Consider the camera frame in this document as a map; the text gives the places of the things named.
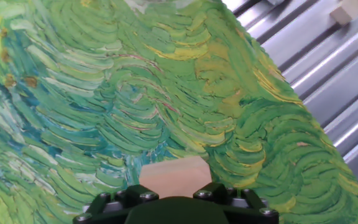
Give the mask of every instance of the wooden block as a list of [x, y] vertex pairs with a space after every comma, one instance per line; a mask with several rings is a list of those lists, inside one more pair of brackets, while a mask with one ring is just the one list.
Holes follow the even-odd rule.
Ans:
[[342, 0], [330, 15], [340, 25], [348, 24], [358, 16], [358, 0]]
[[192, 197], [212, 178], [209, 165], [200, 156], [194, 156], [143, 166], [139, 182], [160, 198]]

